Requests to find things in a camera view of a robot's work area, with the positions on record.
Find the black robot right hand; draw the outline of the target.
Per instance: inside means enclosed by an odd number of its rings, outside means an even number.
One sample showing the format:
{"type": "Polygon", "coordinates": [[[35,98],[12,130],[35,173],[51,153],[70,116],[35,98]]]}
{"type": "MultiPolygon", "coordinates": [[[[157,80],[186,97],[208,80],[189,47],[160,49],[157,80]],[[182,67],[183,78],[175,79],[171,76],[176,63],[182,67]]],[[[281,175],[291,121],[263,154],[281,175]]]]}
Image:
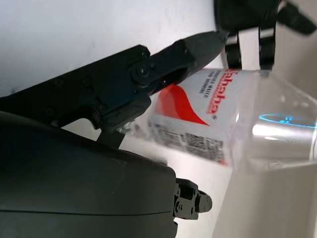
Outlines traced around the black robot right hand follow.
{"type": "Polygon", "coordinates": [[[137,45],[0,100],[3,238],[173,238],[210,196],[172,168],[119,149],[150,97],[210,63],[204,32],[152,55],[137,45]]]}

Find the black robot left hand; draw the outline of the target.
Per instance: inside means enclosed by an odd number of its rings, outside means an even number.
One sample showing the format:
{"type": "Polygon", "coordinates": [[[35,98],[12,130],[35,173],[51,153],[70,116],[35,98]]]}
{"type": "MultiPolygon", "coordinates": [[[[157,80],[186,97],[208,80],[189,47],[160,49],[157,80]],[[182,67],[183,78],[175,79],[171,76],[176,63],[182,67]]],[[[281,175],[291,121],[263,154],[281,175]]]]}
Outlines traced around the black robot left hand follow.
{"type": "Polygon", "coordinates": [[[258,29],[259,66],[262,70],[271,70],[277,24],[304,36],[313,34],[317,29],[317,25],[289,0],[216,0],[214,16],[217,29],[229,33],[225,46],[229,68],[242,68],[238,36],[242,31],[258,29]]]}

